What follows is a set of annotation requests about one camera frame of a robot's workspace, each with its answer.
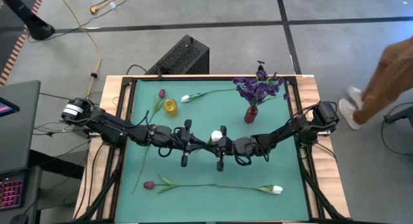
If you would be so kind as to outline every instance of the concrete floor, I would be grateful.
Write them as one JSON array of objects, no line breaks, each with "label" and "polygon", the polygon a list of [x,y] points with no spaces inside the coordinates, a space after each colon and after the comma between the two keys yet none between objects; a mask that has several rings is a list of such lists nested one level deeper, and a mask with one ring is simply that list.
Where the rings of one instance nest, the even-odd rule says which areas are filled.
[{"label": "concrete floor", "polygon": [[[67,1],[84,23],[92,17],[88,7],[100,0]],[[281,21],[281,13],[277,0],[128,0],[87,26],[105,27],[91,34],[103,57],[93,92],[102,91],[107,75],[124,74],[131,64],[150,68],[188,34],[210,47],[211,74],[253,73],[256,60],[266,61],[266,67],[271,72],[293,74],[297,68],[291,63],[292,49],[287,42],[292,40],[302,73],[316,75],[323,100],[338,101],[345,96],[347,86],[364,88],[381,51],[388,44],[411,37],[413,33],[413,21],[396,22],[398,17],[413,16],[413,0],[283,2],[289,21],[332,19],[333,23],[293,25],[294,22],[291,22],[292,39],[287,39],[285,29],[278,22]],[[76,27],[76,22],[60,0],[43,0],[38,15],[58,31]],[[348,20],[340,19],[363,19],[365,23],[346,23]],[[229,26],[234,22],[246,21],[275,24]],[[112,31],[112,27],[119,26],[139,29],[147,25],[215,22],[227,23],[228,27],[190,28],[187,25],[188,28],[170,30]],[[13,33],[5,32],[3,35],[13,36]],[[95,63],[94,47],[82,33],[67,34],[45,42],[26,42],[8,83],[39,79],[42,92],[84,97]],[[98,102],[99,94],[93,95],[92,100]],[[413,92],[407,92],[394,105],[412,100]],[[41,96],[36,125],[58,120],[65,103]],[[411,223],[413,219],[413,158],[398,156],[385,149],[379,135],[382,115],[394,105],[377,115],[359,132],[351,131],[342,121],[332,134],[348,207],[356,220]],[[386,128],[385,137],[391,147],[413,152],[411,133],[408,124],[400,121]],[[32,148],[58,155],[82,142],[74,134],[61,134],[53,138],[34,136]],[[81,153],[73,156],[72,161],[80,162],[83,158]],[[58,177],[50,178],[50,184],[43,186],[51,187],[60,180]],[[59,193],[67,196],[75,189],[79,189],[79,182],[74,181]],[[58,204],[63,197],[56,194],[45,199]],[[42,223],[55,222],[55,212],[60,210],[45,212]]]}]

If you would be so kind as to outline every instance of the keyboard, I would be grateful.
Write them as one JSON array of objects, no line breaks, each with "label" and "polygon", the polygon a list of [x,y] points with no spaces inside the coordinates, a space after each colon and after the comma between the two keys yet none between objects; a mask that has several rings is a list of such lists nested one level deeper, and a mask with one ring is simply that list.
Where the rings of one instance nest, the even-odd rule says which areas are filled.
[{"label": "keyboard", "polygon": [[24,177],[23,172],[0,176],[0,211],[22,206]]}]

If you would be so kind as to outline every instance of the person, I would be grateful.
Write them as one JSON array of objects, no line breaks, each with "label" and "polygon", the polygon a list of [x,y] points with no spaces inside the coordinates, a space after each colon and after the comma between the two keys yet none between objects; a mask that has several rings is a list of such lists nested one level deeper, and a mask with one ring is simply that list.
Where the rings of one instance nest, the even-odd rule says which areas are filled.
[{"label": "person", "polygon": [[386,47],[366,89],[349,87],[347,99],[340,99],[339,111],[353,130],[413,87],[413,37]]}]

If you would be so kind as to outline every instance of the green leaf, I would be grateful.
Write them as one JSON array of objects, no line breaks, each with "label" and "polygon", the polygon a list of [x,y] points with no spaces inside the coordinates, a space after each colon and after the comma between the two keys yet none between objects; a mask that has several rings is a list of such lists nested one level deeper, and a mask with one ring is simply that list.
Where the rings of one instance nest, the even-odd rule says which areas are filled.
[{"label": "green leaf", "polygon": [[158,104],[156,104],[154,113],[158,112],[162,108],[162,106],[163,106],[163,102],[161,102],[161,103],[158,102]]},{"label": "green leaf", "polygon": [[157,99],[156,99],[156,96],[154,96],[154,106],[153,106],[154,110],[156,109],[156,106],[157,106]]},{"label": "green leaf", "polygon": [[263,103],[265,103],[266,101],[269,101],[269,100],[271,100],[271,99],[275,99],[275,98],[278,98],[278,97],[271,97],[271,98],[268,98],[268,99],[264,100],[264,101],[263,101]]},{"label": "green leaf", "polygon": [[264,187],[257,188],[257,190],[260,190],[262,192],[272,193],[272,186],[271,186],[271,189],[269,189],[269,187],[267,186],[264,186]]},{"label": "green leaf", "polygon": [[163,182],[167,183],[168,185],[175,185],[176,186],[176,184],[174,182],[170,181],[168,178],[164,178],[161,175],[159,175],[159,177],[163,180]]},{"label": "green leaf", "polygon": [[159,190],[159,191],[157,192],[157,194],[161,194],[161,193],[163,193],[163,192],[166,192],[166,191],[171,190],[171,189],[176,188],[176,187],[178,187],[178,186],[177,186],[177,185],[169,185],[169,186],[167,186],[167,187],[162,188],[161,190]]}]

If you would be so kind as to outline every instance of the table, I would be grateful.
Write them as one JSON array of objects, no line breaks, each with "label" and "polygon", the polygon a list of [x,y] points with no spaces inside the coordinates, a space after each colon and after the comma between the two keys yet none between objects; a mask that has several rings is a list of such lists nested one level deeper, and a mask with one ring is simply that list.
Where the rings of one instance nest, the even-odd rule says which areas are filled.
[{"label": "table", "polygon": [[[247,76],[247,75],[198,75],[197,77],[234,77],[234,76]],[[117,97],[119,97],[119,93],[121,90],[121,83],[124,77],[139,77],[139,78],[154,78],[157,76],[108,76],[106,78],[105,87],[103,89],[103,95],[100,102],[100,107],[105,109],[109,114],[116,114],[117,110]],[[193,77],[190,75],[171,75],[165,77]],[[307,107],[313,105],[319,101],[319,94],[317,90],[316,80],[314,76],[306,76],[300,75],[296,76],[297,86],[299,90],[300,100],[302,107]],[[126,106],[128,103],[128,95],[129,95],[130,87],[126,88],[125,97],[123,100],[123,110],[121,112],[121,118],[125,118],[126,116]],[[297,107],[295,104],[295,98],[292,95],[292,108],[295,112]],[[312,118],[311,113],[308,113],[307,118]],[[319,136],[319,142],[332,150],[332,144],[329,137],[321,137]],[[96,137],[92,140],[90,146],[90,152],[88,155],[88,162],[92,162],[95,158],[98,148],[101,146],[102,141],[100,137]],[[91,197],[91,201],[98,195],[99,191],[101,190],[101,186],[103,183],[103,178],[106,169],[106,160],[108,157],[109,148],[103,147],[99,154],[96,157],[96,163],[94,166],[94,177],[93,177],[93,185],[90,187],[90,182],[92,180],[92,164],[88,163],[86,168],[87,170],[87,178],[85,184],[85,174],[83,174],[82,183],[79,191],[79,195],[77,198],[76,209],[79,209],[80,216],[82,215],[87,207],[87,198]],[[115,158],[113,162],[117,161],[117,155],[119,154],[118,151],[115,151]],[[322,148],[313,147],[312,155],[314,158],[314,165],[317,174],[317,180],[319,183],[320,189],[324,192],[325,196],[328,200],[335,206],[337,211],[339,211],[344,216],[349,216],[347,203],[345,200],[343,187],[341,185],[341,180],[337,168],[337,163],[334,158]],[[110,204],[112,199],[113,187],[109,190],[108,195],[106,196],[105,206],[103,209],[102,218],[108,218],[110,212]],[[81,204],[81,200],[83,195],[85,195],[84,202]],[[316,207],[316,200],[314,194],[312,193],[311,189],[308,188],[308,195],[310,200],[310,208],[312,210],[313,217],[318,217],[317,207]]]}]

